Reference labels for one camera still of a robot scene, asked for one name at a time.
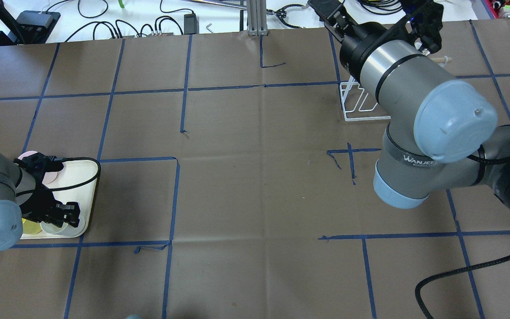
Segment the black cable bundle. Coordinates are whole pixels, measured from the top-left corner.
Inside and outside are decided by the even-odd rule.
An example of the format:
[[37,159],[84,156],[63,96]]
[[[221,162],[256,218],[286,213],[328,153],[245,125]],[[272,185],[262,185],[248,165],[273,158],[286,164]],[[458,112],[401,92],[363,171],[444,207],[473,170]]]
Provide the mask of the black cable bundle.
[[359,4],[372,14],[388,16],[402,10],[399,0],[357,0]]

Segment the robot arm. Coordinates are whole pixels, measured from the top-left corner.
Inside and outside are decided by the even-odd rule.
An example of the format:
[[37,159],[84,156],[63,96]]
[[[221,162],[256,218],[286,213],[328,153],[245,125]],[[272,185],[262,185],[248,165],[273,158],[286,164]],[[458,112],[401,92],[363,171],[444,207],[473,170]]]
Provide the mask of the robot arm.
[[21,218],[61,227],[79,223],[77,202],[62,204],[43,185],[45,172],[59,171],[61,161],[36,153],[22,161],[9,161],[0,154],[0,251],[14,245],[23,233]]
[[378,196],[413,208],[431,191],[484,183],[510,208],[510,125],[496,129],[492,105],[426,57],[441,48],[443,6],[401,0],[406,15],[387,30],[357,24],[338,0],[309,4],[342,44],[344,68],[391,115],[375,167]]

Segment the blue tape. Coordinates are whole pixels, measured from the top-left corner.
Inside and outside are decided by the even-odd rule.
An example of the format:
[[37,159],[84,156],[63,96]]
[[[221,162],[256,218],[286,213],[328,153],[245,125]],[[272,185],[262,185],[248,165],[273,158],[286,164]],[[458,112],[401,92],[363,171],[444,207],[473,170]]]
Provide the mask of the blue tape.
[[29,144],[29,140],[31,139],[31,133],[33,133],[33,128],[35,127],[35,121],[37,119],[37,115],[39,114],[39,109],[41,107],[41,103],[43,102],[43,97],[44,97],[44,93],[46,91],[46,86],[48,85],[48,81],[50,80],[50,74],[52,72],[52,68],[54,67],[54,63],[56,62],[56,57],[58,55],[59,48],[60,48],[60,43],[57,43],[56,49],[54,50],[54,56],[52,57],[52,62],[50,63],[48,73],[46,74],[46,79],[44,81],[44,85],[42,86],[42,92],[39,97],[39,102],[37,103],[37,108],[35,109],[35,115],[33,115],[33,120],[31,121],[31,125],[29,127],[29,132],[27,133],[27,138],[25,139],[25,144],[23,145],[23,153],[27,151],[27,145]]
[[172,263],[172,244],[168,246],[166,256],[166,270],[164,272],[164,293],[162,295],[162,319],[166,319],[166,307],[168,305],[168,284],[170,282],[170,264]]
[[267,67],[275,67],[279,65],[286,64],[286,62],[282,62],[275,65],[269,65],[269,66],[263,66],[263,36],[259,36],[259,66],[261,66],[261,69],[266,69]]
[[115,92],[114,95],[142,94],[142,93],[168,93],[168,92],[183,92],[183,91],[184,91],[184,89],[142,89],[140,91]]
[[[454,218],[454,223],[456,225],[458,239],[460,241],[460,247],[462,249],[462,255],[464,256],[464,261],[465,261],[466,267],[469,267],[469,266],[471,266],[471,264],[469,261],[468,250],[466,249],[464,237],[462,235],[462,229],[460,227],[460,222],[457,219],[456,206],[454,205],[454,201],[452,199],[452,193],[450,192],[450,190],[446,190],[446,195],[448,197],[448,203],[450,204],[450,210],[452,211],[452,216]],[[477,291],[477,286],[475,284],[475,279],[473,277],[473,273],[471,271],[468,271],[467,275],[469,277],[469,281],[471,284],[471,290],[473,291],[473,296],[475,299],[475,304],[477,306],[477,311],[479,313],[479,318],[485,319],[485,314],[483,313],[483,307],[481,305],[481,300],[479,299],[479,292]]]
[[121,49],[119,51],[119,58],[117,60],[117,67],[115,70],[115,75],[113,77],[113,85],[112,90],[109,93],[109,102],[108,102],[108,110],[105,113],[105,120],[104,120],[104,128],[101,131],[101,140],[100,140],[100,148],[97,150],[97,159],[101,159],[101,152],[104,148],[104,140],[105,140],[105,133],[108,129],[108,121],[109,121],[109,113],[112,109],[112,103],[113,103],[113,95],[115,95],[115,86],[117,85],[117,76],[119,75],[119,68],[121,66],[121,58],[123,57],[123,49],[125,48],[125,39],[121,40]]
[[188,76],[190,75],[190,55],[192,54],[192,35],[188,38],[188,53],[186,55],[186,73],[184,75],[184,95],[182,96],[182,114],[180,115],[180,133],[186,132],[184,129],[184,119],[186,118],[186,98],[188,97]]
[[483,45],[481,44],[481,41],[479,40],[479,36],[477,35],[477,31],[475,30],[475,26],[473,24],[473,21],[469,20],[469,24],[471,26],[471,31],[473,32],[473,36],[475,38],[475,42],[477,43],[479,51],[481,52],[481,55],[483,56],[483,60],[485,61],[485,64],[487,65],[487,68],[488,68],[489,73],[491,75],[491,79],[493,80],[493,84],[495,85],[495,89],[497,89],[497,93],[499,94],[499,98],[501,99],[501,103],[503,105],[503,108],[505,109],[506,115],[508,116],[509,121],[510,121],[509,107],[506,105],[505,98],[504,98],[504,96],[503,96],[503,94],[501,92],[501,88],[499,87],[499,83],[497,82],[497,79],[495,78],[495,74],[493,73],[493,69],[491,68],[491,64],[489,63],[487,55],[485,54],[485,51],[483,50]]
[[304,82],[304,83],[277,83],[277,84],[265,84],[264,87],[330,85],[330,84],[340,84],[340,83],[338,81]]
[[172,156],[164,157],[136,157],[136,158],[112,158],[100,159],[100,163],[119,163],[119,162],[148,162],[148,161],[172,161],[178,159]]
[[211,91],[213,89],[250,89],[252,87],[263,86],[259,85],[235,85],[235,86],[213,86],[213,87],[195,87],[188,89],[188,91]]
[[84,235],[80,236],[77,244],[76,259],[74,260],[74,267],[72,270],[72,278],[70,279],[70,287],[68,289],[68,297],[66,299],[66,307],[64,309],[64,319],[68,319],[70,313],[70,304],[72,303],[72,294],[74,292],[74,284],[76,283],[77,268],[80,262],[81,244],[84,240]]
[[369,302],[371,305],[371,317],[377,319],[377,311],[375,309],[375,297],[373,295],[373,283],[371,281],[371,270],[369,267],[369,256],[367,254],[367,243],[365,238],[362,238],[363,247],[363,262],[365,263],[365,274],[367,279],[367,290],[369,291]]
[[338,67],[338,56],[336,54],[336,47],[334,46],[334,37],[332,37],[330,32],[328,32],[328,36],[330,37],[330,45],[332,46],[332,55],[334,57],[334,66],[336,67],[336,79],[340,81],[340,67]]

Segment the blue tape line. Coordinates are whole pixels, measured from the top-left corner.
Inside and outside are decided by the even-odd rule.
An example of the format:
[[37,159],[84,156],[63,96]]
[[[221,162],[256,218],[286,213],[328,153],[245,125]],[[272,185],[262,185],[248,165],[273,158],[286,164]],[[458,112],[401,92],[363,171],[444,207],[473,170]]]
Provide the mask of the blue tape line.
[[501,103],[503,105],[503,108],[505,109],[506,115],[508,116],[509,121],[510,121],[509,107],[506,105],[505,98],[504,98],[504,96],[503,96],[503,94],[501,92],[501,88],[499,87],[499,83],[497,82],[497,79],[495,78],[495,74],[493,73],[493,69],[491,68],[491,64],[489,63],[487,55],[485,54],[485,52],[483,50],[483,45],[481,44],[481,41],[479,40],[479,36],[477,35],[477,31],[475,30],[475,26],[473,24],[473,21],[469,20],[469,24],[471,26],[471,31],[473,32],[473,36],[475,38],[475,42],[477,43],[479,51],[481,52],[481,55],[483,56],[485,64],[487,65],[487,68],[488,68],[489,73],[491,75],[491,79],[493,80],[493,84],[495,85],[495,88],[497,89],[497,93],[499,94],[499,98],[501,99]]
[[355,170],[354,170],[354,150],[352,149],[352,144],[348,143],[348,155],[350,156],[350,169],[352,170],[352,179],[355,178]]
[[261,66],[261,69],[266,69],[267,67],[275,67],[283,64],[286,64],[286,62],[282,62],[275,65],[263,66],[263,36],[259,35],[259,66]]
[[100,163],[119,163],[119,162],[148,162],[148,161],[172,161],[177,160],[176,157],[137,157],[137,158],[113,158],[113,159],[100,159]]
[[371,282],[371,270],[369,267],[369,256],[367,254],[367,243],[365,238],[362,238],[363,247],[363,262],[365,263],[365,275],[367,279],[367,290],[369,291],[369,302],[371,305],[371,317],[377,319],[377,311],[375,309],[375,297],[373,295],[373,283]]
[[110,95],[111,93],[81,93],[81,94],[59,94],[59,95],[46,95],[44,99],[60,99],[62,97],[99,97],[103,95]]
[[68,319],[68,314],[70,313],[70,304],[72,303],[72,294],[74,292],[74,284],[76,283],[76,275],[77,275],[77,267],[80,262],[80,254],[81,254],[81,243],[84,240],[84,236],[80,236],[80,240],[78,241],[77,250],[76,250],[76,259],[74,260],[74,267],[72,270],[72,278],[70,279],[70,287],[68,289],[68,297],[66,299],[66,307],[64,309],[64,319]]
[[33,115],[33,120],[31,121],[31,125],[29,127],[29,132],[27,133],[27,138],[25,139],[25,144],[23,145],[23,153],[27,151],[27,145],[29,144],[29,140],[31,139],[31,133],[33,133],[33,128],[35,127],[35,121],[37,119],[37,115],[39,114],[39,109],[41,107],[41,103],[43,102],[43,97],[44,97],[44,93],[46,91],[46,86],[48,85],[48,81],[50,80],[50,74],[52,72],[52,68],[54,67],[54,63],[56,62],[56,56],[58,55],[59,48],[60,48],[60,43],[57,43],[56,49],[54,50],[54,56],[52,57],[52,62],[50,63],[48,73],[46,74],[46,79],[44,81],[44,85],[42,86],[42,92],[39,97],[39,102],[37,103],[37,108],[35,109],[35,114]]
[[332,46],[332,55],[334,56],[334,66],[336,67],[336,79],[340,81],[340,67],[338,67],[338,56],[336,54],[336,47],[334,46],[334,37],[332,34],[328,32],[328,36],[330,37],[330,45]]
[[170,264],[172,263],[172,244],[168,246],[166,256],[166,270],[164,272],[164,294],[162,296],[162,319],[166,319],[166,307],[168,305],[168,284],[170,281]]
[[0,97],[0,101],[36,100],[40,97]]
[[492,18],[494,19],[495,16],[493,15],[493,13],[491,12],[491,9],[489,8],[489,6],[487,5],[487,2],[486,0],[481,0],[481,4],[483,4],[484,8],[485,8],[485,11],[487,11],[487,14],[489,14],[489,18]]
[[184,129],[184,119],[186,118],[186,98],[188,97],[188,76],[190,75],[190,56],[192,55],[192,35],[188,38],[188,53],[186,55],[186,73],[184,75],[184,95],[182,96],[182,114],[180,115],[180,133],[186,132]]
[[117,85],[117,76],[119,75],[119,67],[121,66],[121,57],[123,56],[123,49],[125,48],[125,39],[121,40],[121,49],[119,51],[119,59],[117,60],[117,67],[115,70],[115,76],[113,77],[112,90],[109,93],[108,110],[105,113],[104,128],[101,131],[100,148],[97,150],[97,159],[101,159],[101,152],[104,148],[105,132],[108,129],[109,113],[112,109],[113,95],[115,95],[115,86]]
[[277,84],[265,84],[264,87],[329,85],[329,84],[340,84],[340,82],[339,81],[325,81],[325,82],[304,82],[304,83],[277,83]]
[[[452,199],[452,193],[450,192],[450,190],[446,190],[446,195],[448,197],[448,203],[450,204],[450,210],[452,211],[452,216],[454,218],[454,224],[456,225],[458,239],[460,241],[460,247],[462,249],[462,255],[464,256],[464,261],[465,261],[466,267],[469,267],[469,266],[471,266],[471,264],[469,262],[468,250],[466,249],[464,237],[462,236],[462,229],[460,227],[460,222],[457,219],[456,206],[454,205],[454,201]],[[477,286],[475,284],[475,279],[473,277],[473,273],[471,271],[468,271],[467,275],[469,277],[469,281],[471,284],[471,290],[473,291],[473,296],[475,299],[475,304],[477,306],[477,311],[479,313],[479,318],[485,319],[485,314],[483,313],[483,307],[481,305],[481,300],[479,299],[479,292],[477,291]]]
[[188,91],[211,91],[213,89],[250,89],[252,87],[263,86],[259,85],[235,85],[235,86],[213,86],[213,87],[195,87],[188,89]]
[[114,95],[142,94],[142,93],[168,93],[168,92],[183,92],[183,91],[184,91],[184,89],[143,89],[141,91],[115,92]]

